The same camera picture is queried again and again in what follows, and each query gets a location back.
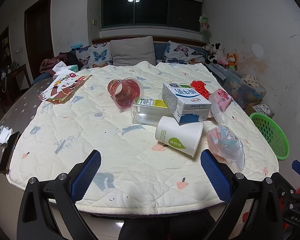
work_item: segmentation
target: quilted mattress pad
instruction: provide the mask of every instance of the quilted mattress pad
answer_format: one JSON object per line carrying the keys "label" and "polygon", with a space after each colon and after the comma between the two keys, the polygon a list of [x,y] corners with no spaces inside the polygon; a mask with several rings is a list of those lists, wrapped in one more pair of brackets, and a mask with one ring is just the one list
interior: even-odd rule
{"label": "quilted mattress pad", "polygon": [[[92,76],[63,104],[42,102],[14,150],[8,181],[25,189],[31,177],[40,181],[68,173],[96,149],[102,163],[80,211],[98,214],[155,215],[188,212],[221,203],[200,165],[208,148],[207,132],[214,120],[203,125],[194,158],[158,143],[155,127],[131,122],[130,111],[120,112],[107,92],[113,79],[138,79],[149,98],[161,98],[164,82],[202,80],[208,91],[221,86],[202,65],[144,61],[135,66],[84,69]],[[232,102],[226,110],[228,126],[242,140],[246,156],[242,171],[248,179],[263,180],[279,170],[271,147],[250,118]],[[229,163],[233,172],[237,167]]]}

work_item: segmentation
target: door frame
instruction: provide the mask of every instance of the door frame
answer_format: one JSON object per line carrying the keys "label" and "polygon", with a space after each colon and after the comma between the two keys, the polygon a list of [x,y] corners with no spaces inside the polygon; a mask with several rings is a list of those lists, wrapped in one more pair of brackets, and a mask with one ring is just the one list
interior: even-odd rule
{"label": "door frame", "polygon": [[37,6],[40,6],[43,3],[48,3],[48,10],[49,10],[49,42],[51,44],[51,48],[53,49],[53,45],[52,45],[52,37],[51,37],[51,0],[39,0],[37,1],[35,4],[33,4],[32,6],[30,6],[27,10],[25,10],[25,40],[26,40],[26,51],[27,51],[27,57],[28,57],[28,61],[29,61],[29,67],[31,70],[31,76],[32,76],[32,72],[33,72],[33,68],[34,68],[34,62],[32,62],[31,57],[30,56],[30,52],[29,52],[29,42],[28,42],[28,30],[27,30],[27,20],[28,20],[28,14],[33,11]]}

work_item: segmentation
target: leg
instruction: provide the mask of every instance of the leg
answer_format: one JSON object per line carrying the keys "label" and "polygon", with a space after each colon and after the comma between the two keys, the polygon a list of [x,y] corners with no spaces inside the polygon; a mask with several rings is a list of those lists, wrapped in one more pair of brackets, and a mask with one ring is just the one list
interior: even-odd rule
{"label": "leg", "polygon": [[169,217],[172,240],[202,240],[215,224],[207,209],[199,212]]}
{"label": "leg", "polygon": [[27,72],[26,65],[24,65],[23,72],[25,73],[29,88],[31,88],[31,82],[30,82],[30,79],[29,79],[29,75],[28,75],[28,72]]}
{"label": "leg", "polygon": [[118,240],[167,240],[165,218],[127,218]]}

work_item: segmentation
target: butterfly pillow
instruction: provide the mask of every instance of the butterfly pillow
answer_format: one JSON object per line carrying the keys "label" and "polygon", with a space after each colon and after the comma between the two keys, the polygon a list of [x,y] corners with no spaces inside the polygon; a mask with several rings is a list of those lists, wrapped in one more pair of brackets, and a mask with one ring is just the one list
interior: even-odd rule
{"label": "butterfly pillow", "polygon": [[107,42],[93,44],[85,48],[77,49],[77,58],[83,64],[83,68],[105,67],[112,65],[110,45]]}
{"label": "butterfly pillow", "polygon": [[162,62],[172,64],[204,63],[205,54],[187,46],[169,41]]}

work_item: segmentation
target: wooden headboard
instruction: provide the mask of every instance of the wooden headboard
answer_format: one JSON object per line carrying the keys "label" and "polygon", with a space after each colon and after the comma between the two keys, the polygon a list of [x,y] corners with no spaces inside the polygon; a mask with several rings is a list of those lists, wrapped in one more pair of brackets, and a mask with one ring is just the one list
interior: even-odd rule
{"label": "wooden headboard", "polygon": [[[97,44],[97,43],[109,42],[109,41],[112,41],[112,40],[122,40],[122,39],[131,39],[131,38],[139,38],[139,37],[146,37],[146,35],[144,35],[144,36],[113,36],[113,37],[106,37],[106,38],[100,38],[100,39],[92,40],[92,43]],[[206,43],[201,42],[201,41],[195,41],[195,40],[189,40],[189,39],[183,39],[183,38],[165,37],[165,36],[152,36],[152,37],[153,37],[153,41],[158,41],[158,42],[173,41],[175,43],[187,44],[187,45],[198,46],[198,47],[202,47],[202,46],[206,45]]]}

